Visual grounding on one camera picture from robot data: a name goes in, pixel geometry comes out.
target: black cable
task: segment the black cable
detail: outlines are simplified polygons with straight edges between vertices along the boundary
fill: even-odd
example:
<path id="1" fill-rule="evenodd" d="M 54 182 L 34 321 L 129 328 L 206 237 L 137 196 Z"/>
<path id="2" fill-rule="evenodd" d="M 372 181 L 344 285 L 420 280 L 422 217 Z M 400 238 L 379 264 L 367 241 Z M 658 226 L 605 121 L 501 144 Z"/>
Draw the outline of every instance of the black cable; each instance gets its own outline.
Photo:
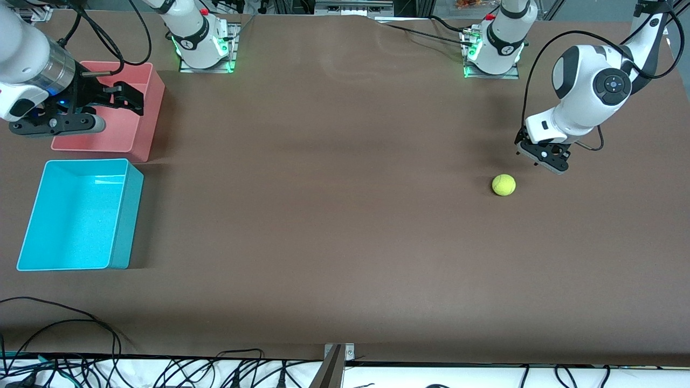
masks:
<path id="1" fill-rule="evenodd" d="M 206 3 L 203 2 L 203 0 L 199 0 L 199 2 L 204 6 L 205 9 L 207 9 L 209 12 L 211 9 L 206 5 Z"/>
<path id="2" fill-rule="evenodd" d="M 436 15 L 429 15 L 429 17 L 427 19 L 436 20 L 439 23 L 441 23 L 445 28 L 448 28 L 451 31 L 462 32 L 462 28 L 453 27 L 450 24 L 446 23 L 445 20 L 441 19 L 440 17 L 438 17 Z"/>
<path id="3" fill-rule="evenodd" d="M 221 357 L 222 355 L 230 354 L 230 353 L 249 353 L 249 352 L 252 352 L 252 351 L 257 351 L 257 352 L 259 352 L 259 358 L 264 358 L 264 357 L 266 356 L 266 355 L 264 354 L 264 351 L 263 351 L 263 350 L 261 350 L 261 349 L 259 349 L 259 348 L 257 348 L 257 347 L 253 347 L 253 348 L 250 348 L 250 349 L 223 350 L 223 351 L 219 352 L 218 354 L 216 354 L 216 357 L 218 358 L 218 357 Z"/>
<path id="4" fill-rule="evenodd" d="M 77 4 L 74 3 L 73 0 L 62 0 L 64 3 L 66 3 L 70 8 L 72 8 L 78 15 L 83 17 L 88 23 L 89 26 L 94 30 L 96 33 L 96 36 L 101 40 L 101 42 L 104 44 L 104 46 L 117 58 L 119 65 L 117 66 L 116 70 L 110 71 L 110 75 L 116 75 L 119 74 L 122 69 L 125 67 L 125 59 L 122 57 L 122 53 L 120 52 L 120 49 L 117 47 L 117 44 L 110 38 L 110 35 L 99 26 L 98 23 L 96 23 L 93 19 L 91 19 L 90 16 L 86 13 L 86 11 L 78 6 Z"/>
<path id="5" fill-rule="evenodd" d="M 137 17 L 139 18 L 139 22 L 141 22 L 141 25 L 144 27 L 144 32 L 146 33 L 146 41 L 148 42 L 148 51 L 146 52 L 146 57 L 144 59 L 142 59 L 141 61 L 136 62 L 136 63 L 125 61 L 125 63 L 128 65 L 131 65 L 131 66 L 139 66 L 139 65 L 143 65 L 144 63 L 146 63 L 149 60 L 149 58 L 151 58 L 151 52 L 153 51 L 153 43 L 151 42 L 151 33 L 148 31 L 148 26 L 146 25 L 144 18 L 141 16 L 139 9 L 134 4 L 134 1 L 132 1 L 132 0 L 127 0 L 127 1 L 132 6 L 132 9 L 134 9 L 134 13 L 137 14 Z"/>
<path id="6" fill-rule="evenodd" d="M 182 371 L 182 374 L 184 375 L 184 380 L 182 380 L 177 386 L 175 386 L 175 388 L 182 388 L 182 385 L 183 385 L 185 382 L 189 382 L 189 383 L 191 383 L 192 387 L 195 387 L 195 383 L 200 382 L 201 380 L 204 379 L 204 377 L 206 377 L 206 375 L 208 375 L 208 372 L 209 372 L 210 368 L 213 368 L 213 364 L 214 364 L 215 362 L 217 362 L 217 360 L 207 360 L 206 363 L 205 363 L 204 365 L 202 365 L 200 368 L 198 368 L 197 370 L 193 371 L 193 372 L 192 372 L 191 374 L 189 374 L 189 375 L 187 375 L 186 373 L 184 373 L 184 371 Z M 204 374 L 201 375 L 201 377 L 200 377 L 199 379 L 197 379 L 196 381 L 192 380 L 192 377 L 193 377 L 195 374 L 199 373 L 200 371 L 202 371 L 202 370 L 204 370 L 204 369 L 206 369 L 206 371 L 204 372 Z"/>
<path id="7" fill-rule="evenodd" d="M 293 375 L 291 375 L 290 372 L 288 372 L 287 368 L 285 369 L 285 374 L 288 376 L 288 378 L 289 378 L 290 380 L 293 381 L 293 383 L 295 383 L 295 385 L 297 386 L 297 388 L 302 388 L 302 386 L 297 382 L 297 380 L 295 380 L 295 378 L 293 377 Z"/>
<path id="8" fill-rule="evenodd" d="M 434 38 L 434 39 L 439 39 L 439 40 L 442 40 L 442 41 L 449 41 L 449 42 L 451 42 L 451 43 L 457 43 L 457 44 L 459 44 L 459 45 L 461 45 L 461 46 L 471 46 L 471 45 L 472 45 L 472 43 L 470 43 L 470 42 L 466 42 L 466 41 L 457 41 L 457 40 L 454 40 L 454 39 L 448 39 L 448 38 L 444 38 L 444 37 L 439 37 L 439 36 L 437 36 L 437 35 L 427 34 L 426 32 L 411 30 L 411 29 L 409 29 L 409 28 L 400 27 L 400 26 L 394 26 L 393 24 L 390 24 L 390 23 L 384 23 L 384 25 L 385 25 L 385 26 L 388 26 L 388 27 L 391 27 L 391 28 L 397 28 L 398 30 L 403 30 L 403 31 L 407 31 L 407 32 L 412 32 L 412 33 L 414 33 L 414 34 L 424 35 L 425 37 L 430 37 L 430 38 Z"/>
<path id="9" fill-rule="evenodd" d="M 654 16 L 654 15 L 653 15 L 653 14 L 650 14 L 650 15 L 644 20 L 644 22 L 643 22 L 642 24 L 640 24 L 640 25 L 637 27 L 637 29 L 635 29 L 635 31 L 631 32 L 631 34 L 628 35 L 627 38 L 623 39 L 623 41 L 620 42 L 620 44 L 621 44 L 621 45 L 624 45 L 624 44 L 628 43 L 628 41 L 629 41 L 630 39 L 632 39 L 632 37 L 634 37 L 635 35 L 637 35 L 638 32 L 640 32 L 640 31 L 647 25 L 647 23 L 649 23 L 649 20 L 651 19 L 652 16 Z"/>
<path id="10" fill-rule="evenodd" d="M 114 330 L 108 323 L 105 323 L 104 321 L 98 319 L 98 318 L 97 318 L 96 316 L 94 316 L 93 314 L 88 313 L 88 312 L 86 312 L 86 311 L 84 311 L 84 310 L 76 309 L 76 308 L 74 308 L 74 307 L 69 307 L 69 306 L 67 306 L 66 304 L 57 303 L 57 302 L 51 302 L 51 301 L 49 301 L 49 300 L 44 300 L 44 299 L 40 299 L 40 298 L 34 298 L 34 297 L 30 297 L 30 296 L 16 296 L 16 297 L 13 297 L 13 298 L 2 299 L 2 300 L 0 300 L 0 304 L 6 303 L 6 302 L 9 302 L 9 301 L 13 301 L 13 300 L 31 300 L 31 301 L 33 301 L 33 302 L 39 302 L 39 303 L 49 304 L 49 305 L 52 305 L 52 306 L 57 306 L 57 307 L 61 307 L 61 308 L 63 308 L 63 309 L 67 309 L 67 310 L 70 310 L 70 311 L 74 311 L 74 312 L 76 312 L 76 313 L 80 313 L 80 314 L 85 315 L 85 316 L 87 316 L 87 317 L 90 318 L 90 320 L 75 320 L 75 319 L 72 319 L 72 320 L 62 320 L 62 321 L 58 321 L 58 322 L 49 324 L 48 326 L 43 327 L 43 328 L 41 328 L 40 330 L 38 330 L 38 331 L 37 331 L 36 333 L 34 333 L 27 341 L 25 341 L 25 342 L 22 344 L 22 346 L 19 348 L 19 350 L 18 350 L 17 353 L 21 352 L 25 347 L 27 347 L 27 346 L 29 345 L 29 343 L 30 343 L 34 338 L 36 338 L 36 336 L 38 336 L 40 333 L 44 332 L 45 330 L 47 330 L 47 329 L 49 329 L 49 328 L 51 328 L 51 327 L 53 327 L 53 326 L 57 326 L 58 324 L 63 324 L 63 323 L 67 323 L 67 322 L 93 322 L 93 323 L 98 324 L 100 327 L 102 327 L 103 329 L 107 330 L 108 332 L 110 332 L 110 334 L 111 334 L 111 336 L 112 336 L 112 344 L 111 344 L 110 349 L 111 349 L 111 356 L 112 356 L 113 369 L 110 371 L 110 376 L 108 377 L 108 380 L 106 381 L 106 388 L 108 388 L 108 387 L 110 386 L 110 378 L 112 377 L 113 371 L 117 368 L 117 362 L 118 362 L 118 357 L 116 357 L 116 355 L 115 355 L 115 354 L 116 354 L 115 348 L 116 348 L 116 346 L 117 346 L 117 354 L 118 354 L 118 356 L 120 356 L 120 355 L 122 354 L 122 341 L 120 340 L 120 337 L 119 337 L 119 335 L 117 334 L 117 332 L 115 332 L 115 330 Z M 13 359 L 13 360 L 10 362 L 10 367 L 11 367 L 12 364 L 14 363 L 14 360 L 16 360 L 16 358 Z"/>
<path id="11" fill-rule="evenodd" d="M 604 148 L 604 134 L 602 133 L 602 126 L 597 125 L 597 131 L 599 132 L 599 146 L 597 148 L 592 148 L 591 146 L 586 145 L 585 143 L 582 142 L 575 142 L 580 147 L 583 147 L 584 149 L 588 151 L 600 151 L 602 148 Z"/>
<path id="12" fill-rule="evenodd" d="M 58 44 L 60 47 L 65 48 L 65 46 L 67 46 L 67 42 L 70 41 L 70 39 L 72 38 L 72 35 L 74 35 L 75 32 L 77 31 L 77 28 L 79 27 L 79 22 L 80 22 L 80 21 L 81 21 L 81 15 L 80 15 L 80 14 L 77 14 L 77 17 L 75 17 L 75 22 L 72 23 L 72 27 L 71 27 L 70 30 L 67 32 L 67 34 L 65 35 L 65 37 L 64 37 L 64 38 L 61 38 L 61 39 L 59 39 L 59 40 L 57 41 L 57 44 Z"/>
<path id="13" fill-rule="evenodd" d="M 606 382 L 609 381 L 609 376 L 611 375 L 611 367 L 604 365 L 604 368 L 606 369 L 606 374 L 604 375 L 604 380 L 602 380 L 601 384 L 599 384 L 599 388 L 604 388 Z"/>
<path id="14" fill-rule="evenodd" d="M 288 370 L 286 367 L 288 362 L 283 360 L 282 364 L 283 364 L 283 367 L 280 369 L 280 376 L 278 376 L 278 383 L 276 384 L 275 388 L 286 388 L 287 387 L 287 385 L 285 384 L 285 375 L 288 373 Z"/>
<path id="15" fill-rule="evenodd" d="M 685 11 L 685 8 L 688 8 L 689 6 L 690 6 L 690 3 L 685 4 L 685 5 L 683 6 L 683 8 L 681 8 L 681 9 L 676 13 L 676 15 L 682 14 L 683 11 Z"/>
<path id="16" fill-rule="evenodd" d="M 568 376 L 570 377 L 570 381 L 573 383 L 572 388 L 578 388 L 578 384 L 575 382 L 575 378 L 573 377 L 573 374 L 570 373 L 570 369 L 565 367 L 564 365 L 558 364 L 553 368 L 553 373 L 556 375 L 556 379 L 558 379 L 558 382 L 561 383 L 561 385 L 565 388 L 570 388 L 563 380 L 561 380 L 560 376 L 558 375 L 558 369 L 563 368 L 565 371 L 568 373 Z"/>
<path id="17" fill-rule="evenodd" d="M 524 374 L 522 374 L 522 379 L 520 380 L 520 388 L 524 388 L 524 384 L 527 381 L 527 374 L 529 374 L 529 364 L 524 366 Z"/>
<path id="18" fill-rule="evenodd" d="M 307 361 L 297 361 L 297 362 L 293 362 L 292 364 L 286 365 L 285 368 L 294 367 L 295 365 L 300 365 L 300 364 L 306 364 L 307 362 L 317 362 L 317 361 L 309 361 L 309 360 L 307 360 Z M 249 387 L 250 387 L 250 388 L 256 388 L 256 387 L 257 387 L 259 384 L 261 384 L 265 379 L 271 377 L 273 374 L 276 374 L 276 373 L 280 372 L 281 369 L 283 369 L 283 368 L 280 367 L 280 368 L 278 368 L 278 369 L 276 369 L 276 370 L 270 372 L 269 374 L 266 374 L 264 377 L 260 378 L 256 383 L 253 383 L 253 384 L 250 385 Z"/>

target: tennis ball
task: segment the tennis ball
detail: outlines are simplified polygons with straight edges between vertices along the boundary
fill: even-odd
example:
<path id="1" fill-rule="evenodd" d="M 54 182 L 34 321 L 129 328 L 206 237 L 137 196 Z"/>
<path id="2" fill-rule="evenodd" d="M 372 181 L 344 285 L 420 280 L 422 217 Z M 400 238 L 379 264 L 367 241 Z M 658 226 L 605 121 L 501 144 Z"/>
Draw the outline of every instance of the tennis ball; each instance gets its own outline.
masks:
<path id="1" fill-rule="evenodd" d="M 493 178 L 491 182 L 491 188 L 493 192 L 505 197 L 510 195 L 515 191 L 515 179 L 508 174 L 501 174 Z"/>

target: white robotic arm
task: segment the white robotic arm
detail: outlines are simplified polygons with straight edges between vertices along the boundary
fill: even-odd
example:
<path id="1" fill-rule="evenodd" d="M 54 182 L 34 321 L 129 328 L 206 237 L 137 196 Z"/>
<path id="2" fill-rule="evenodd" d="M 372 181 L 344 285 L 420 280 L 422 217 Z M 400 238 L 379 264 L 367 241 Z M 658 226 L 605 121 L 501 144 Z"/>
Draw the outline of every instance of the white robotic arm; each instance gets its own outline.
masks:
<path id="1" fill-rule="evenodd" d="M 143 0 L 170 29 L 177 51 L 190 67 L 205 69 L 228 56 L 228 22 L 205 11 L 194 0 Z"/>
<path id="2" fill-rule="evenodd" d="M 472 26 L 469 37 L 461 37 L 473 45 L 466 49 L 466 60 L 489 75 L 508 72 L 518 60 L 524 38 L 537 19 L 534 0 L 502 0 L 495 18 L 487 15 Z"/>
<path id="3" fill-rule="evenodd" d="M 662 33 L 671 11 L 666 0 L 638 0 L 629 44 L 572 46 L 556 61 L 552 84 L 560 103 L 525 119 L 517 134 L 518 153 L 524 153 L 557 174 L 568 168 L 568 148 L 606 121 L 650 79 L 639 74 L 656 71 Z"/>
<path id="4" fill-rule="evenodd" d="M 132 86 L 108 87 L 64 48 L 0 5 L 0 118 L 29 137 L 96 133 L 105 121 L 94 105 L 144 113 L 144 97 Z"/>

